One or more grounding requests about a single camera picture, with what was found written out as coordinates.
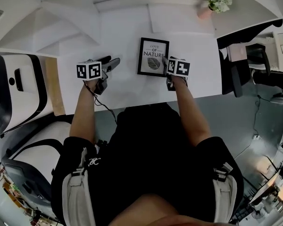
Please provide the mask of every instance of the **white table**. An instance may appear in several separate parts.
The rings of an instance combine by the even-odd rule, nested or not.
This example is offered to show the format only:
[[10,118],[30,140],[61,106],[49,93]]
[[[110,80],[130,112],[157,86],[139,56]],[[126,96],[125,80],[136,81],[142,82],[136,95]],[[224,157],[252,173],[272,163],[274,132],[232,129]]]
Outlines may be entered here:
[[[140,38],[170,41],[169,55],[191,62],[189,88],[194,97],[222,93],[217,41],[213,35],[152,33],[147,6],[101,13],[101,44],[75,55],[58,58],[58,75],[66,114],[75,112],[83,82],[76,78],[76,63],[111,55],[120,65],[108,74],[108,88],[99,100],[110,109],[175,101],[175,92],[166,88],[166,79],[137,75]],[[96,106],[95,110],[104,110]]]

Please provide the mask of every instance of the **pink vase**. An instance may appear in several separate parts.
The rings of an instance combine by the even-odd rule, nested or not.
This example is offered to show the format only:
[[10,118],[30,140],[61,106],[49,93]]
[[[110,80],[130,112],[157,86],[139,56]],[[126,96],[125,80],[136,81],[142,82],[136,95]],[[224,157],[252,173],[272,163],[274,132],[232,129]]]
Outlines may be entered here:
[[201,8],[200,11],[197,13],[198,18],[200,19],[207,19],[211,17],[213,11],[209,7]]

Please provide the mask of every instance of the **black and white marker cube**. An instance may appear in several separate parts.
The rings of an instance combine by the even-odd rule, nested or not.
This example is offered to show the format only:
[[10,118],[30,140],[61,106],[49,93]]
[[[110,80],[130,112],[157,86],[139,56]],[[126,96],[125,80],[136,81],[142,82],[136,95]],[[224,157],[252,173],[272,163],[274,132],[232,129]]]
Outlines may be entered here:
[[181,59],[170,58],[166,72],[168,74],[188,77],[190,71],[190,63]]
[[86,61],[76,64],[77,77],[84,81],[92,81],[102,77],[102,63]]

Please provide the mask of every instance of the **black picture frame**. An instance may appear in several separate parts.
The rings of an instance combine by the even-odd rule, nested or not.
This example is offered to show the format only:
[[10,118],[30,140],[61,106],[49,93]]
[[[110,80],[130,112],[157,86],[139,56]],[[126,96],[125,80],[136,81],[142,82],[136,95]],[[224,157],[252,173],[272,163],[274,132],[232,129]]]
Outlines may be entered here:
[[166,45],[166,51],[165,51],[165,57],[168,58],[169,56],[169,41],[165,40],[156,40],[156,39],[149,39],[149,38],[141,38],[141,45],[140,45],[140,55],[138,59],[138,68],[137,68],[137,74],[141,75],[149,75],[149,76],[157,76],[157,77],[165,77],[164,74],[160,73],[148,73],[148,72],[142,72],[142,52],[143,52],[143,45],[145,41],[150,41],[150,42],[156,42],[156,43],[164,43]]

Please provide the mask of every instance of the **framed picture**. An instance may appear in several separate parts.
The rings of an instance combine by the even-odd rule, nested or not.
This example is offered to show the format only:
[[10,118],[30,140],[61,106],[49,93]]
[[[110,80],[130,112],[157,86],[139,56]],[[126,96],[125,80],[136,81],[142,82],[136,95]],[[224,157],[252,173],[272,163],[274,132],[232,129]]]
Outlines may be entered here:
[[169,41],[141,38],[137,74],[165,77],[162,57],[168,53]]

